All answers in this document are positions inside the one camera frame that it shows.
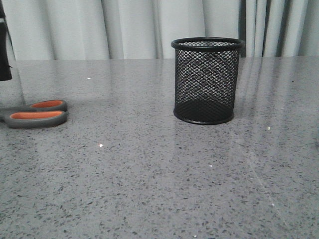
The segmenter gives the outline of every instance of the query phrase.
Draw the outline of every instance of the gray speckled countertop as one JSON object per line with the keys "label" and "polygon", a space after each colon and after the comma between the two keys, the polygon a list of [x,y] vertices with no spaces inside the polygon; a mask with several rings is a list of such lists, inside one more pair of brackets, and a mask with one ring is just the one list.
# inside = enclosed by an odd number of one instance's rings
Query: gray speckled countertop
{"label": "gray speckled countertop", "polygon": [[240,59],[235,118],[173,115],[174,60],[24,61],[0,108],[1,239],[319,238],[319,57]]}

